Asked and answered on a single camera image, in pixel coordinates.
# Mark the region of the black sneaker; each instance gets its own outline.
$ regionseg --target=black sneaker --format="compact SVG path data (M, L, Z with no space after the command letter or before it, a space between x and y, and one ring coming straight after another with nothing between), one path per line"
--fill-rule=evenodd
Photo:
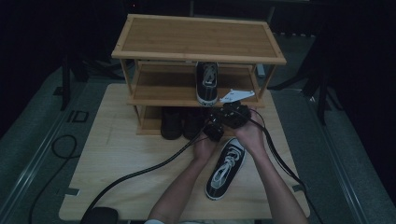
M242 167L246 154L236 138L230 139L225 144L215 170L206 184L205 192L210 200L219 200L224 196L236 173Z
M191 140L205 125L205 110L203 107L189 107L186 109L183 135Z
M203 106L212 106L218 100L217 63L200 63L195 67L196 92L198 102Z
M183 134L180 111L180 107L163 107L161 135L164 139L175 140Z

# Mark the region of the black cable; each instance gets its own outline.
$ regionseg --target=black cable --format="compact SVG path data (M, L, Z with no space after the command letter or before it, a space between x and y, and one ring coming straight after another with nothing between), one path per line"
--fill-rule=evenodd
M262 118L262 115L259 112L257 112L256 110L250 109L251 111L255 112L257 115L260 116L260 118L262 119L263 125L261 125L260 123L256 122L252 118L248 118L248 117L244 116L243 114L241 114L237 110L234 110L232 108L229 108L229 109L232 110L235 114L241 116L242 118L247 119L248 121L252 122L258 128L260 128L262 130L262 132L264 132L265 137L267 139L268 147L270 148L271 152L273 153L274 158L276 159L276 162L285 171L286 174L291 176L295 181L297 181L302 186L303 193L305 194L306 200L308 201L309 205L311 205L312 210L314 210L314 213L317 215L319 222L323 224L323 220L321 219L320 215L318 214L317 208L314 206L314 204L311 202L311 200L310 200L310 198L308 196L305 183L289 168L289 166L282 160L282 158L277 153L275 145L274 145L274 143L272 141L271 135L269 134L267 128L265 127L265 123L264 123L264 119Z
M82 217L80 223L83 224L83 223L85 222L85 219L87 218L87 215L88 215L88 214L91 212L91 210L95 207L95 205L97 204L97 202L99 202L99 200L100 200L110 189L114 188L116 185L118 185L119 183L121 183L121 182L123 182L123 181L125 181L125 180L127 180L127 179L130 179L130 178L132 178L132 177L136 177L136 176L138 176L138 175L143 175L143 174L145 174L145 173L151 172L151 171L153 171L153 170L156 170L156 169L158 169L158 168L161 168L161 167L165 166L167 163L169 163L170 161L172 161L172 160L174 160L176 157L178 157L178 156L179 156L184 150L186 150L188 147L190 147L190 146L192 146L193 144L195 144L195 142L196 142L195 140L197 140L197 138L200 136L200 134L201 134L201 132L203 131L203 129L201 129L201 131L198 132L198 134L196 134L195 137L193 137L193 138L190 140L190 142L188 142L188 143L186 144L186 146L184 146L181 150L179 150L177 153L175 153L173 156L171 156L171 157L170 157L169 159L167 159L166 161L163 161L163 162L161 162L161 163L159 163L159 164L157 164L157 165L151 166L151 167L149 167L149 168L147 168L147 169L145 169L145 170L138 171L138 172L135 172L135 173L130 174L130 175L125 175L125 176L123 176L123 177L117 179L117 180L114 181L113 183L109 184L105 189L103 189L103 190L96 196L96 198L91 202L90 206L88 206L88 208L87 208L87 210L85 211L85 213L84 213L84 215L83 215L83 217Z
M67 157L62 156L62 155L59 155L59 154L56 152L56 148L55 148L55 144L56 144L60 139L65 138L65 137L69 137L69 138L73 139L73 142L74 142L73 149L72 149L72 151L70 152L69 156L67 156ZM73 156L73 154L75 153L76 149L77 149L77 139L76 139L75 136L73 136L73 135L71 135L71 134L65 134L65 135L59 136L59 137L57 137L57 138L52 142L52 144L51 144L51 150L52 150L52 152L55 154L56 157L61 158L61 159L65 159L65 161L64 161L64 163L61 165L61 167L59 167L59 169L55 172L55 174L52 175L52 177L49 179L49 181L46 183L46 185L44 185L44 187L40 190L40 192L35 196L35 200L33 201L32 205L31 205L31 207L30 207L30 210L29 210L29 220L28 220L29 222L28 222L28 223L30 223L30 224L33 223L33 211L34 211L34 209L35 209L35 204L37 203L38 199L41 197L41 194L44 192L44 190L47 188L47 186L48 186L48 185L50 184L50 182L53 180L53 178L55 178L55 176L61 172L61 170L66 166L66 164L67 164L71 159L79 158L80 155Z

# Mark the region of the black stand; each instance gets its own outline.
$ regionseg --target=black stand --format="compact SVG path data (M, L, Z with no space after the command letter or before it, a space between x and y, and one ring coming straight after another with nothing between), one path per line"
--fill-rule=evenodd
M317 37L315 43L312 45L306 55L297 75L285 82L276 86L268 87L268 90L280 91L287 88L289 85L296 83L304 78L308 78L302 90L304 96L312 97L318 88L318 118L322 125L326 125L324 120L324 111L326 106L327 86L330 78L330 65L328 63L328 55L326 55L326 48L329 42L327 38Z
M109 68L102 66L98 62L84 56L83 54L69 54L65 55L62 60L62 90L58 93L62 95L63 102L61 110L64 111L70 102L70 70L73 71L77 81L86 82L88 81L89 75L86 70L85 64L89 67L97 70L100 74L113 79L123 79L123 77L117 76Z

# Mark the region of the forearm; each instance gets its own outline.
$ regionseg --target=forearm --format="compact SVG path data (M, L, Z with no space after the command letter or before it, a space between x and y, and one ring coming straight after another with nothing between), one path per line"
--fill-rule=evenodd
M165 224L177 223L189 201L195 181L204 167L204 162L192 161L154 205L148 219L158 219Z
M254 156L275 223L308 223L303 209L266 153Z

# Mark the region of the bamboo shelf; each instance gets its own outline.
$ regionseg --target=bamboo shelf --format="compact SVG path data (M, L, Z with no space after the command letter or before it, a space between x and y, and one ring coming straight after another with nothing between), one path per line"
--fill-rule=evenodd
M262 97L276 67L286 63L264 21L132 14L112 57L120 59L130 95L127 104L134 106L140 134L160 134L161 106L200 106L196 62L219 63L219 98L231 89L254 91L242 104L257 107L264 107ZM132 80L126 59L135 60ZM257 63L270 65L261 87L255 77Z

